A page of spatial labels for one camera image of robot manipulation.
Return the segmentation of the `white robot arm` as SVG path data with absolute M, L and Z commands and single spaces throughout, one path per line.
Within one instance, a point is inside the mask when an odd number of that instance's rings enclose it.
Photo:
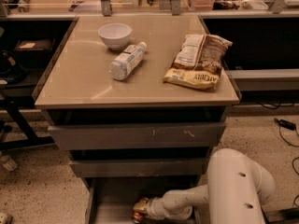
M 223 148 L 210 157 L 206 176 L 205 185 L 141 199 L 133 206 L 133 222 L 140 224 L 145 218 L 186 220 L 195 206 L 206 203 L 210 224 L 265 224 L 262 205 L 274 196 L 276 183 L 261 164 Z

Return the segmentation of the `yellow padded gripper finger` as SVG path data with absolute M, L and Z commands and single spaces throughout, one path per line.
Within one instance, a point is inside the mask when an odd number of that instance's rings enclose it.
M 141 198 L 138 202 L 134 204 L 133 210 L 138 213 L 146 213 L 149 200 L 150 199 L 146 197 Z

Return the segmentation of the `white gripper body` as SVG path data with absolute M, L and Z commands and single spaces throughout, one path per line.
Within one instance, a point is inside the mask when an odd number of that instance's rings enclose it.
M 147 217 L 156 220 L 187 220 L 192 214 L 192 207 L 176 199 L 152 198 L 147 203 Z

